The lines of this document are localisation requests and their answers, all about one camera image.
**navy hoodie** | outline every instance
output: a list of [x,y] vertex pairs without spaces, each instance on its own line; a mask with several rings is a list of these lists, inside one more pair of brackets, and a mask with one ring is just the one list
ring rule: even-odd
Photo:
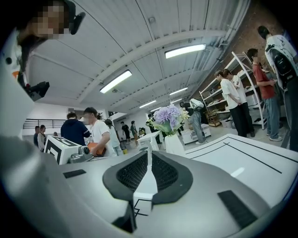
[[85,145],[84,137],[89,137],[87,127],[77,119],[68,119],[61,127],[61,136],[79,145]]

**orange object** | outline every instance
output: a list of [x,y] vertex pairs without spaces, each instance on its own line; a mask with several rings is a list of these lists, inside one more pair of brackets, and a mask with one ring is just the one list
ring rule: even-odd
[[[97,143],[90,142],[87,146],[88,146],[89,150],[91,151],[91,149],[94,148],[96,145],[97,145]],[[103,157],[106,150],[107,150],[106,147],[103,147],[102,149],[98,149],[96,151],[96,154],[94,154],[94,156],[95,157]]]

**brick wall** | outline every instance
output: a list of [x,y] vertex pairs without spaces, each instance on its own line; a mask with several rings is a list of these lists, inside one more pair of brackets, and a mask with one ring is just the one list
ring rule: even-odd
[[[232,51],[235,54],[240,54],[247,52],[250,48],[258,49],[258,55],[260,56],[262,65],[264,68],[268,66],[264,54],[266,43],[257,32],[257,28],[260,25],[266,26],[273,35],[283,33],[283,28],[276,17],[258,0],[252,0],[237,34],[222,57],[223,62],[219,65],[218,69],[223,69],[232,60]],[[199,91],[203,90],[214,79],[214,72],[216,70],[214,69],[210,73],[199,89],[193,94],[194,98],[198,98],[200,96]]]

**white shelving unit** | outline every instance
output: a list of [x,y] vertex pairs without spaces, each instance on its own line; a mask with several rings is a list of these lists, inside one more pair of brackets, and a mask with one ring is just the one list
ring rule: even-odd
[[[258,88],[257,85],[254,85],[251,81],[250,78],[250,74],[252,74],[252,69],[249,68],[247,65],[243,64],[242,61],[246,58],[244,54],[239,54],[236,55],[234,52],[232,52],[232,55],[234,56],[233,59],[228,63],[228,65],[225,67],[226,69],[229,69],[230,71],[232,71],[233,69],[235,69],[238,65],[240,65],[242,67],[242,70],[240,74],[238,74],[238,76],[240,77],[241,80],[248,78],[251,87],[248,89],[245,89],[245,93],[251,92],[253,91],[256,99],[257,99],[257,104],[253,105],[253,106],[249,106],[250,110],[254,110],[254,109],[259,109],[260,112],[260,121],[254,122],[254,120],[252,121],[253,124],[257,124],[257,125],[261,125],[262,129],[264,129],[264,125],[266,124],[266,121],[264,121],[263,118],[263,111],[262,111],[262,107],[261,105],[263,104],[263,101],[260,101],[258,93],[256,91],[256,88]],[[202,91],[200,91],[201,97],[203,99],[203,102],[207,108],[207,110],[209,111],[213,106],[219,104],[219,103],[223,103],[226,102],[226,100],[221,100],[220,102],[216,102],[213,103],[211,105],[207,104],[207,100],[215,97],[216,95],[220,94],[222,92],[222,89],[218,89],[216,90],[214,93],[212,93],[211,95],[209,95],[208,97],[204,98],[203,97],[203,92],[209,91],[210,89],[216,87],[219,84],[219,81],[215,78],[205,89],[203,89]],[[229,110],[225,110],[225,111],[218,111],[216,112],[217,114],[222,114],[222,113],[229,113]]]

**black t-shirt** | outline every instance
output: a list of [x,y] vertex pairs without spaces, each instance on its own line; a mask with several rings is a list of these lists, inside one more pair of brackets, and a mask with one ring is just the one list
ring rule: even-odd
[[128,125],[122,126],[122,130],[124,130],[125,134],[128,134],[129,133],[129,126]]
[[186,102],[182,105],[182,107],[185,107],[185,110],[188,111],[188,115],[191,116],[194,113],[194,109],[190,108],[190,103]]

